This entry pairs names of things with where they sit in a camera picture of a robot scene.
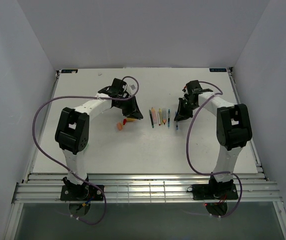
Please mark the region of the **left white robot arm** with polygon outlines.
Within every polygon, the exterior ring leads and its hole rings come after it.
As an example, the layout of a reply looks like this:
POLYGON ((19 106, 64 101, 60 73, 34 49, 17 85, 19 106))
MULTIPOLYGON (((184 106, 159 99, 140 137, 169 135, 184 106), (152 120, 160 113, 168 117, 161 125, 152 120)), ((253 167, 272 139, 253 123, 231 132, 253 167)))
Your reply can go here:
POLYGON ((120 90, 108 86, 84 104, 62 110, 55 141, 62 149, 69 168, 63 182, 68 187, 72 186, 71 193, 77 199, 83 200, 89 194, 89 188, 83 181, 88 180, 84 168, 84 152, 89 140, 90 121, 112 107, 121 109, 126 118, 143 119, 134 96, 136 91, 134 85, 125 85, 120 90))

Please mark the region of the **pink pencil-shaped pen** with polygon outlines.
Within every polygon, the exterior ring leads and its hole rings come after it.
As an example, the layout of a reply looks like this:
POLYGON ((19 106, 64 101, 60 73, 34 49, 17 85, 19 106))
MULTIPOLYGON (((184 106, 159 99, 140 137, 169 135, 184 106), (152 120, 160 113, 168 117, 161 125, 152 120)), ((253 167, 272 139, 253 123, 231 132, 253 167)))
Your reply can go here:
POLYGON ((151 108, 151 113, 152 113, 153 123, 157 124, 158 123, 157 114, 153 107, 151 108))

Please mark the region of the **orange highlighter pen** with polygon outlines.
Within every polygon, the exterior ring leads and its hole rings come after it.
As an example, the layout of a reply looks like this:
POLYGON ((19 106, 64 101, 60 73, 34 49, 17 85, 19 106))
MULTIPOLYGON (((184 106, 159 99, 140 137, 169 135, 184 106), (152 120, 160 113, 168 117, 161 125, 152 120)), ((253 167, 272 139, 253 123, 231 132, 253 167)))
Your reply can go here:
POLYGON ((161 114, 162 114, 162 123, 165 125, 167 122, 167 109, 166 108, 161 109, 161 114))

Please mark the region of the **thin yellow pen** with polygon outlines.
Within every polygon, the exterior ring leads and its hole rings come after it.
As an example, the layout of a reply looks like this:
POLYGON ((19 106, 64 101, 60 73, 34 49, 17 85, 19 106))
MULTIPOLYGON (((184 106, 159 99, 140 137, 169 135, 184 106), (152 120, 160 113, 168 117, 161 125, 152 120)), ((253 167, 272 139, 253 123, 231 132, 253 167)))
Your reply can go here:
POLYGON ((163 118, 162 118, 162 110, 161 108, 158 109, 158 117, 159 117, 159 125, 163 124, 163 118))

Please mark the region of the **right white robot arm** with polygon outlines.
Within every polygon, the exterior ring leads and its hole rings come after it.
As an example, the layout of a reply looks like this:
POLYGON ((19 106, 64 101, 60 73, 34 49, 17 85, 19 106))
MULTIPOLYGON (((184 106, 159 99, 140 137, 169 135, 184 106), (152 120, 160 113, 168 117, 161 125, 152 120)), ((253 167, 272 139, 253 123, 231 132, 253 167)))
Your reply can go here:
POLYGON ((196 120, 201 109, 206 109, 216 117, 216 136, 220 144, 216 166, 207 184, 193 184, 191 193, 197 200, 227 197, 236 200, 239 195, 234 184, 234 173, 238 156, 247 142, 252 139, 252 128, 245 104, 233 104, 223 100, 220 94, 210 92, 186 94, 179 98, 174 120, 180 122, 196 120))

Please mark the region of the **orange highlighter cap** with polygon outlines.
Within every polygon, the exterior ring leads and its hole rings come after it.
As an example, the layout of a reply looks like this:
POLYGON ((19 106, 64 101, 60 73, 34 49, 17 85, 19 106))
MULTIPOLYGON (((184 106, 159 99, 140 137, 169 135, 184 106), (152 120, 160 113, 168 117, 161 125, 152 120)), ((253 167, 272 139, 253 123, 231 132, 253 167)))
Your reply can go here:
POLYGON ((117 129, 119 130, 119 131, 121 131, 121 130, 123 130, 123 125, 122 125, 122 123, 117 123, 117 129))

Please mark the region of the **teal gel pen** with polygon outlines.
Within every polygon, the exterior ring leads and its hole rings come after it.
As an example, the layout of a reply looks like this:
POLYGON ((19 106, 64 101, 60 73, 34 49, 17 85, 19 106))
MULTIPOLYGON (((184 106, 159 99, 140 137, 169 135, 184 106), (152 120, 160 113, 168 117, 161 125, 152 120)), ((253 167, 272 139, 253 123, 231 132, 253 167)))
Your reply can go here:
POLYGON ((168 128, 170 128, 170 116, 171 116, 171 112, 170 112, 170 109, 168 109, 168 112, 167 112, 167 126, 168 126, 168 128))

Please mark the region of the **yellow-orange pen cap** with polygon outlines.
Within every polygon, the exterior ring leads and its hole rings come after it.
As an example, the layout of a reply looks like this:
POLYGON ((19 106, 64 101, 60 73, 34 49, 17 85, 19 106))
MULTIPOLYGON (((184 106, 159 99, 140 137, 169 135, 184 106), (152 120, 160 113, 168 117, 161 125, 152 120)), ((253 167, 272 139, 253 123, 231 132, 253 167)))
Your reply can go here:
POLYGON ((136 119, 134 119, 134 118, 127 118, 127 122, 134 122, 134 121, 136 121, 136 119))

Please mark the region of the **thin red-tipped pen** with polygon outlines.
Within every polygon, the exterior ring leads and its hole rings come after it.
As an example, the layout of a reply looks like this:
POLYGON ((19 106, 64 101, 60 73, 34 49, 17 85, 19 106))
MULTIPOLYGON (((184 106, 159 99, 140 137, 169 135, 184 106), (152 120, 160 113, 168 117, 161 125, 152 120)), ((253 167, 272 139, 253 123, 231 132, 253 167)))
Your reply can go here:
POLYGON ((156 114, 157 114, 157 122, 158 122, 158 125, 160 126, 161 125, 161 120, 160 120, 161 113, 157 111, 156 114))

